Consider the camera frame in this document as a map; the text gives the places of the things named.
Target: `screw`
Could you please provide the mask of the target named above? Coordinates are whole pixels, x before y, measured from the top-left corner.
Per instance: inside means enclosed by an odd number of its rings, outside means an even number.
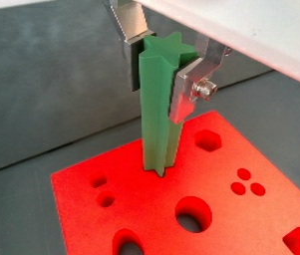
[[[230,53],[231,53],[231,49],[226,46],[225,53],[223,53],[225,57],[227,57]]]
[[[207,79],[201,79],[197,84],[193,84],[193,95],[205,101],[209,101],[215,92],[217,85]]]

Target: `gray background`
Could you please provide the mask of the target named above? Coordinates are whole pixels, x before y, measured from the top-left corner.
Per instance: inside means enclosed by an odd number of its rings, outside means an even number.
[[[194,33],[147,10],[162,36]],[[233,53],[214,82],[267,68]],[[139,115],[118,35],[102,1],[60,0],[0,10],[0,168]]]

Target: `white panel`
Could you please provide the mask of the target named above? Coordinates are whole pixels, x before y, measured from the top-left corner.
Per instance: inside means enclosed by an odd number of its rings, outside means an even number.
[[[300,81],[300,0],[136,0]]]
[[[52,0],[0,0],[0,8],[39,3],[39,2],[48,2],[48,1],[52,1]]]

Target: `green star-shaped peg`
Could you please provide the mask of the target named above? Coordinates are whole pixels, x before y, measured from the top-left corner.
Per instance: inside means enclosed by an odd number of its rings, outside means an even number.
[[[180,43],[180,34],[164,38],[144,37],[140,53],[140,97],[144,170],[163,176],[172,166],[182,122],[167,118],[172,75],[178,67],[197,57],[194,48]]]

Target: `red foam board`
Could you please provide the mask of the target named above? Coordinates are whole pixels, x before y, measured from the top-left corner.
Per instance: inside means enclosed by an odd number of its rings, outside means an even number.
[[[68,255],[115,255],[128,241],[146,255],[300,255],[300,190],[217,112],[184,123],[163,178],[136,140],[51,179]]]

